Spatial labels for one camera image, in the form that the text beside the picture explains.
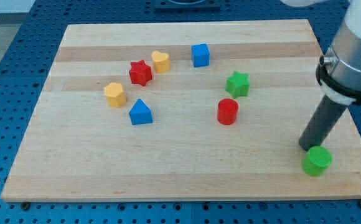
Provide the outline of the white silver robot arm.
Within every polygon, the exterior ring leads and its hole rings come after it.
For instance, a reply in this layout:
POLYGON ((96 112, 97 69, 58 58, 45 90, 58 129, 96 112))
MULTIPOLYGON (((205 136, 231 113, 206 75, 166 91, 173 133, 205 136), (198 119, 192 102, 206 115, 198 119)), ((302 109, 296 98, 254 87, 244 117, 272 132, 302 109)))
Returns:
POLYGON ((316 80, 340 105, 361 105, 361 0, 352 0, 327 52, 319 59, 316 80))

